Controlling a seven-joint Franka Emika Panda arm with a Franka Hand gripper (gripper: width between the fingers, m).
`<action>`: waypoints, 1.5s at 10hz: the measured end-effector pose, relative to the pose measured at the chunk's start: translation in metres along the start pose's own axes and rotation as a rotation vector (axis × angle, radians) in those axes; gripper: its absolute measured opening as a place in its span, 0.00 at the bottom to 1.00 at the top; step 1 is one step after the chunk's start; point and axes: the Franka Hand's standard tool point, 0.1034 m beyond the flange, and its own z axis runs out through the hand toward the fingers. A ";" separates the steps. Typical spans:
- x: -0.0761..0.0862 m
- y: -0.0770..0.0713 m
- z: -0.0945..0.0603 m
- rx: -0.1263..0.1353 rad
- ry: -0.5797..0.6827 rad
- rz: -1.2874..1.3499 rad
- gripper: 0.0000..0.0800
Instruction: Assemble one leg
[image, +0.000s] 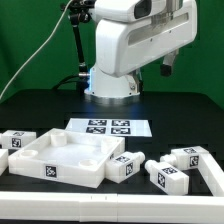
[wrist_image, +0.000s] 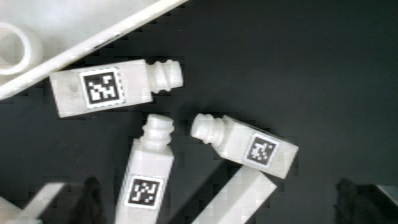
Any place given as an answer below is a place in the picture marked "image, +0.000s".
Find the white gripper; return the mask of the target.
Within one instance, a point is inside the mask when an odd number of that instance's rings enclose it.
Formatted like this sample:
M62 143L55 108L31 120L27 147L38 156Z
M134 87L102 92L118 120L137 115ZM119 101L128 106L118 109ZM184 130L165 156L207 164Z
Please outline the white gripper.
M195 0L97 0L96 63L120 77L164 56L160 74L173 72L179 48L195 39Z

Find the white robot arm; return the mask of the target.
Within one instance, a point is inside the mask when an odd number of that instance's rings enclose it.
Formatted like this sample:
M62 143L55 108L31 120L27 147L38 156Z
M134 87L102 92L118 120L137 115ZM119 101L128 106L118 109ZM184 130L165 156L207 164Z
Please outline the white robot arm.
M172 74L179 49L197 34L195 0L96 0L96 62L85 95L102 103L140 95L140 68L161 58Z

